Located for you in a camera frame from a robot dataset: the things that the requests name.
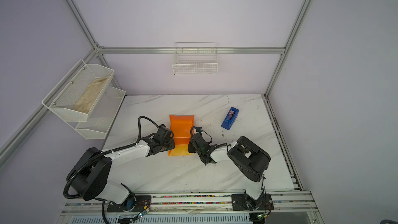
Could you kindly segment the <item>yellow orange wrapping paper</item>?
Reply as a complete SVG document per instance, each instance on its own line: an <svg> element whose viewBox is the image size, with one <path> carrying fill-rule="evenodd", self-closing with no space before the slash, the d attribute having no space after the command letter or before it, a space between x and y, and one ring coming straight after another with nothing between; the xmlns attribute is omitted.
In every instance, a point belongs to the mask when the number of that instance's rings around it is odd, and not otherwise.
<svg viewBox="0 0 398 224"><path fill-rule="evenodd" d="M168 151L168 156L189 156L188 144L191 137L191 127L194 126L194 115L170 115L171 130L174 134L175 148Z"/></svg>

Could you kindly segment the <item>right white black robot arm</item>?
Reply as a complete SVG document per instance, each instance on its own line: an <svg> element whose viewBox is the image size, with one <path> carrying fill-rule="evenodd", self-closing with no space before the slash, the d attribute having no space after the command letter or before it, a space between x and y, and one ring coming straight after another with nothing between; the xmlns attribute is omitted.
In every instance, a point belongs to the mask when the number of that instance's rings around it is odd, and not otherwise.
<svg viewBox="0 0 398 224"><path fill-rule="evenodd" d="M264 172L268 169L271 156L260 146L245 136L233 143L213 144L205 141L201 127L193 126L190 130L188 152L197 154L204 165L231 161L248 179L245 195L257 201L265 194Z"/></svg>

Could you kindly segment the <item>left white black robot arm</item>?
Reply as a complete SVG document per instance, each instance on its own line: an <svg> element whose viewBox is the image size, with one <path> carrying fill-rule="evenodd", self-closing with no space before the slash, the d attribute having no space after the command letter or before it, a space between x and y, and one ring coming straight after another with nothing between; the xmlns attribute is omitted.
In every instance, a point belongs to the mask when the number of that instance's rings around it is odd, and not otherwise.
<svg viewBox="0 0 398 224"><path fill-rule="evenodd" d="M125 184L112 182L109 177L111 170L127 162L175 148L174 134L164 125L141 140L143 143L132 143L109 150L94 147L86 150L66 178L63 197L109 201L132 207L136 202L135 193Z"/></svg>

